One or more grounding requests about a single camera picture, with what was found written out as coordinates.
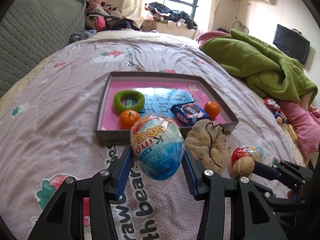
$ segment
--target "bed sheet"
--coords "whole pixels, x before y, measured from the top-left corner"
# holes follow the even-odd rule
[[[106,78],[111,71],[155,71],[203,77],[235,113],[239,124],[227,135],[231,149],[256,145],[266,164],[273,158],[299,165],[295,145],[272,113],[193,42],[159,33],[102,32],[44,60],[0,100],[0,214],[18,240],[28,235],[67,176],[84,179],[109,166],[124,147],[100,146],[93,131]],[[228,169],[223,171],[229,177]],[[287,188],[256,175],[251,179],[285,197]],[[112,202],[119,239],[196,239],[203,202],[189,194],[183,170],[155,185],[132,168],[125,193]],[[225,239],[230,235],[226,202]],[[90,239],[88,201],[85,235]]]

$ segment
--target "metal bolt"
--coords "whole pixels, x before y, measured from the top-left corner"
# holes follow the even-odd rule
[[[248,183],[249,182],[249,179],[247,177],[241,177],[241,182],[243,183]]]
[[[212,170],[205,170],[204,174],[207,176],[212,176],[213,175],[213,171]]]
[[[101,176],[108,176],[109,175],[109,171],[108,170],[102,170],[102,171],[100,171],[100,175]]]
[[[66,178],[66,183],[71,184],[74,181],[73,177]]]

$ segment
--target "curtain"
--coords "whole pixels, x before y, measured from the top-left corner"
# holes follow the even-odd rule
[[[143,22],[142,12],[144,10],[144,0],[124,0],[122,5],[122,15],[125,18],[133,20],[137,27]]]
[[[211,31],[213,28],[214,13],[220,0],[198,0],[198,6],[195,13],[195,22],[198,29],[195,38],[199,34]]]

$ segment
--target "green fuzzy wreath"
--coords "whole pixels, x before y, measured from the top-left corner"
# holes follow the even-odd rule
[[[125,107],[121,103],[122,98],[134,98],[137,100],[137,103],[132,107]],[[135,90],[122,90],[116,93],[115,97],[113,98],[113,106],[119,114],[121,114],[125,110],[140,112],[144,107],[144,95]]]

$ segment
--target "television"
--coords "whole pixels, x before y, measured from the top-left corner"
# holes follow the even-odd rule
[[[273,44],[290,57],[305,64],[309,53],[310,41],[298,32],[278,24]]]

